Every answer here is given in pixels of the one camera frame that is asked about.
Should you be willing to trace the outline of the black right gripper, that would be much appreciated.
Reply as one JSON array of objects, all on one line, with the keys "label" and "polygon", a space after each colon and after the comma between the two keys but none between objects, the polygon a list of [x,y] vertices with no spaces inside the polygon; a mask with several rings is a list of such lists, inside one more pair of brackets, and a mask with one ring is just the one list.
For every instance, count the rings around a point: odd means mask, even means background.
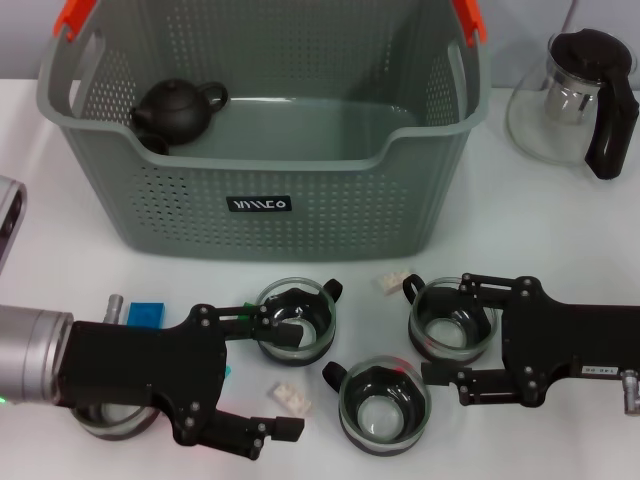
[{"label": "black right gripper", "polygon": [[505,369],[421,364],[426,385],[454,384],[463,406],[541,405],[562,379],[619,380],[626,405],[639,403],[639,308],[567,304],[534,277],[465,273],[458,287],[480,307],[503,312]]}]

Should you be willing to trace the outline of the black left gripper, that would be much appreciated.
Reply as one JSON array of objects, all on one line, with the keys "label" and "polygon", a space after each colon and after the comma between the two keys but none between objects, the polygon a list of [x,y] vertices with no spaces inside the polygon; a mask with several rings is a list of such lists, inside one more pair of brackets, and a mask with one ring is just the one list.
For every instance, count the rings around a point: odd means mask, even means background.
[{"label": "black left gripper", "polygon": [[199,443],[257,460],[267,437],[297,442],[305,420],[214,412],[224,381],[226,341],[299,346],[303,328],[275,320],[274,314],[275,308],[265,304],[198,304],[182,323],[166,329],[76,321],[58,373],[58,404],[154,407],[169,418],[176,443]]}]

